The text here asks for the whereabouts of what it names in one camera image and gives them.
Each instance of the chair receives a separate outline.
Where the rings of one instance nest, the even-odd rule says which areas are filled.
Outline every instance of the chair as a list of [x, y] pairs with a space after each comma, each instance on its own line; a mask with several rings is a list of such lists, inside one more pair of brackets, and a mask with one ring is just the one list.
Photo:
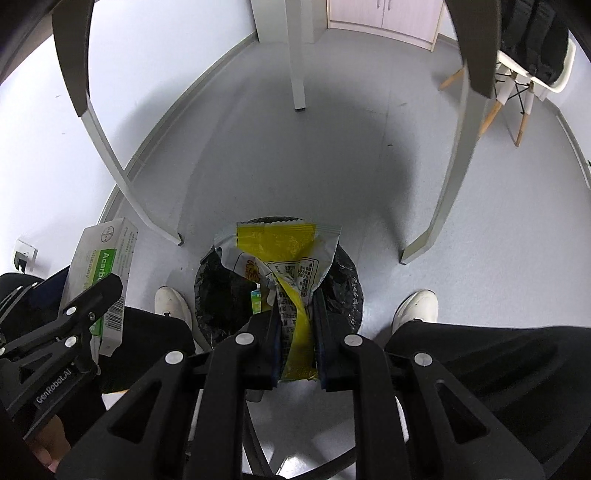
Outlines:
[[[480, 128], [480, 136], [486, 132], [488, 127], [491, 125], [492, 121], [495, 119], [496, 114], [499, 113], [501, 108], [506, 104], [509, 98], [513, 98], [514, 96], [519, 97], [519, 101], [521, 102], [521, 125], [519, 126], [519, 133], [517, 134], [517, 139], [515, 140], [515, 145], [519, 147], [521, 143], [521, 139], [523, 137], [523, 133], [525, 131], [525, 127], [527, 126], [527, 122], [531, 115], [531, 109], [534, 105], [534, 85], [537, 83], [540, 85], [544, 90], [539, 95], [540, 100], [544, 100], [548, 95], [548, 92], [560, 93], [566, 87], [567, 82], [570, 78], [570, 73], [573, 70], [573, 63], [574, 63], [574, 54], [576, 51], [576, 45], [574, 41], [569, 38], [569, 46], [567, 47], [566, 57], [564, 58], [564, 68], [560, 77], [552, 84], [547, 85], [542, 82], [539, 78], [536, 78], [530, 75], [521, 65], [519, 65], [515, 60], [507, 56], [505, 53], [498, 51], [496, 60], [497, 60], [497, 75], [505, 77], [505, 80], [497, 80], [497, 82], [503, 82], [501, 88], [496, 91], [496, 101], [495, 104], [487, 115], [485, 120], [482, 122], [482, 126]], [[450, 86], [455, 80], [459, 79], [463, 74], [464, 68], [462, 67], [452, 76], [450, 76], [447, 80], [445, 80], [440, 86], [439, 90], [443, 90], [446, 87]], [[520, 81], [520, 77], [524, 77], [525, 83]], [[513, 86], [515, 86], [517, 93], [511, 95], [513, 90]], [[521, 99], [521, 94], [525, 92], [525, 103]]]

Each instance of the white sneaker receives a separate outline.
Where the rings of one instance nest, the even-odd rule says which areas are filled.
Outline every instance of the white sneaker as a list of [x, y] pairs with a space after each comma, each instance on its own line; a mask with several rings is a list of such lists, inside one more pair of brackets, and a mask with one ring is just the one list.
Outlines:
[[431, 290], [420, 290], [410, 295], [396, 310], [392, 320], [392, 333], [411, 320], [437, 323], [438, 314], [437, 295]]
[[[154, 313], [165, 317], [174, 317], [184, 321], [193, 334], [193, 314], [182, 295], [174, 288], [160, 287], [154, 297]], [[196, 353], [203, 353], [203, 349], [193, 339]]]

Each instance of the hand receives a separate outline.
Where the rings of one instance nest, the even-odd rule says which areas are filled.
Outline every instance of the hand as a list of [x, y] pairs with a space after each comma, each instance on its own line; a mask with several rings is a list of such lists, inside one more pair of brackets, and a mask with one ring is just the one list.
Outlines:
[[27, 440], [27, 445], [44, 466], [55, 473], [60, 460], [70, 451], [64, 425], [54, 416], [36, 437]]

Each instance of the black garbage bag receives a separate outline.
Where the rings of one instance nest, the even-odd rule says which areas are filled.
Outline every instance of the black garbage bag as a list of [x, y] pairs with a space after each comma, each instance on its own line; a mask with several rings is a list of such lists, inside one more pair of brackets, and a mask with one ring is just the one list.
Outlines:
[[[286, 218], [253, 221], [275, 222]], [[345, 250], [337, 245], [333, 263], [320, 284], [326, 309], [347, 318], [351, 333], [361, 326], [363, 292], [357, 269]], [[201, 260], [195, 278], [195, 314], [197, 324], [212, 347], [234, 335], [252, 316], [251, 292], [256, 284], [222, 265], [212, 248]]]

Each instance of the yellow snack wrapper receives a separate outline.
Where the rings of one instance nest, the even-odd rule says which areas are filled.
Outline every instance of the yellow snack wrapper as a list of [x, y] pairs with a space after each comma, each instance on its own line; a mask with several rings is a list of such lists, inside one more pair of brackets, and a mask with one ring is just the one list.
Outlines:
[[317, 378], [306, 306], [332, 265], [339, 236], [339, 226], [290, 220], [237, 223], [215, 239], [222, 265], [266, 285], [267, 303], [278, 303], [285, 340], [283, 380]]

